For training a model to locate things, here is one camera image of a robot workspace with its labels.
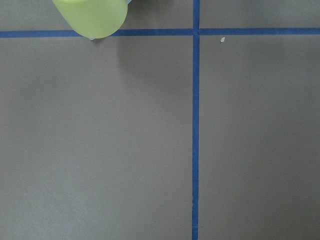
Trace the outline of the yellow plastic cup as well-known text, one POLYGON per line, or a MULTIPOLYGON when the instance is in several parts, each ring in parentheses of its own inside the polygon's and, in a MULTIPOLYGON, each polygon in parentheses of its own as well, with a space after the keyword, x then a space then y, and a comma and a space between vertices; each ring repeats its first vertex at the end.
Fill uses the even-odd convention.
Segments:
POLYGON ((129 1, 54 0, 53 4, 76 33, 88 39, 102 39, 123 25, 129 1))

